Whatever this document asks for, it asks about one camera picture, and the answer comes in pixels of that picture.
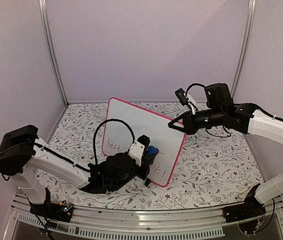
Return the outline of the blue whiteboard eraser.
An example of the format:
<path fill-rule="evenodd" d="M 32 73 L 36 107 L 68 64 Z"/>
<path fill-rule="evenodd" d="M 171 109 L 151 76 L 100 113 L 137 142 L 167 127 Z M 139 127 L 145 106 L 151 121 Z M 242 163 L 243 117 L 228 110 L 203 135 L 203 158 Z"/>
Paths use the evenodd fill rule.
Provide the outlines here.
<path fill-rule="evenodd" d="M 152 156 L 152 155 L 157 155 L 159 153 L 159 149 L 150 145 L 148 148 L 147 148 L 147 154 Z"/>

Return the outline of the pink framed whiteboard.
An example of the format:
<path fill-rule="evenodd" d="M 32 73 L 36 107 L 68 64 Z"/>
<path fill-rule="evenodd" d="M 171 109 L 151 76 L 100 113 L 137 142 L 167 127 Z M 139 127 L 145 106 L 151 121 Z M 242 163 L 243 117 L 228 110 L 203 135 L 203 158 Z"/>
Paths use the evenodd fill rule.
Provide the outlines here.
<path fill-rule="evenodd" d="M 169 117 L 137 106 L 133 103 L 112 97 L 108 101 L 106 119 L 119 119 L 126 122 L 136 138 L 145 135 L 150 138 L 150 145 L 159 149 L 148 178 L 159 187 L 167 187 L 177 165 L 186 134 L 171 129 Z M 125 152 L 132 144 L 132 136 L 125 125 L 108 122 L 104 126 L 102 153 L 112 156 Z"/>

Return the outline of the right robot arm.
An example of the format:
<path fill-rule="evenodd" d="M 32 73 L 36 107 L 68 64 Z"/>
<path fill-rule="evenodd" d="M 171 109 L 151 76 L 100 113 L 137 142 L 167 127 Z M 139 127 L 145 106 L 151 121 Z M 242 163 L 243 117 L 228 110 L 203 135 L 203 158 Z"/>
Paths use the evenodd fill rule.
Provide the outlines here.
<path fill-rule="evenodd" d="M 168 126 L 187 135 L 194 135 L 201 129 L 223 127 L 269 140 L 279 147 L 272 153 L 276 157 L 273 164 L 281 166 L 277 175 L 254 185 L 243 203 L 222 210 L 228 223 L 264 215 L 266 203 L 283 195 L 283 118 L 255 103 L 235 103 L 226 83 L 201 84 L 200 87 L 204 90 L 208 109 L 199 110 L 190 90 L 179 88 L 175 95 L 181 105 L 187 106 L 189 110 L 169 122 Z"/>

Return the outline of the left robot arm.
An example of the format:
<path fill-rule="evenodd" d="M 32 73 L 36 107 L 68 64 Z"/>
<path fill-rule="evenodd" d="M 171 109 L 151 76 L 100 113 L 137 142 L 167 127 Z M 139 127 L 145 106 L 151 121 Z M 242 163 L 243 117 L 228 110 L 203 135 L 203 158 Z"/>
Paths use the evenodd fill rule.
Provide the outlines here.
<path fill-rule="evenodd" d="M 0 144 L 0 174 L 12 178 L 26 195 L 30 213 L 57 221 L 69 222 L 72 203 L 51 201 L 51 193 L 35 176 L 41 169 L 62 178 L 82 192 L 106 194 L 118 191 L 138 177 L 148 186 L 150 166 L 159 149 L 150 145 L 150 138 L 142 135 L 133 139 L 129 149 L 108 156 L 102 162 L 81 166 L 74 159 L 53 150 L 38 136 L 38 128 L 26 125 L 6 133 Z"/>

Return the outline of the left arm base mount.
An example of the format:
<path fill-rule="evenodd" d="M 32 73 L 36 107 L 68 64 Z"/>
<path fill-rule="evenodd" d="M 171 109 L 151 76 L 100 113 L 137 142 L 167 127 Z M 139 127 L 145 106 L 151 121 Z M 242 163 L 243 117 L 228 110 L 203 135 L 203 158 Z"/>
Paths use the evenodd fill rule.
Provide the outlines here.
<path fill-rule="evenodd" d="M 32 214 L 45 219 L 69 223 L 73 216 L 74 205 L 72 203 L 66 203 L 66 201 L 54 203 L 45 200 L 43 204 L 34 204 L 31 202 L 29 204 Z"/>

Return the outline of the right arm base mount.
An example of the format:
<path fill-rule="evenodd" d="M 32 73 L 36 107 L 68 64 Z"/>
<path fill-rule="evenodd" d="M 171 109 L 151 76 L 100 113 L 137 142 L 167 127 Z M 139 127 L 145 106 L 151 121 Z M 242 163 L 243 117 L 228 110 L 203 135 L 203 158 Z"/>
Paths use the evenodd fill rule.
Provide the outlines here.
<path fill-rule="evenodd" d="M 255 234 L 264 223 L 266 209 L 263 205 L 241 203 L 226 206 L 222 209 L 222 216 L 227 223 L 237 222 L 239 230 L 245 235 Z"/>

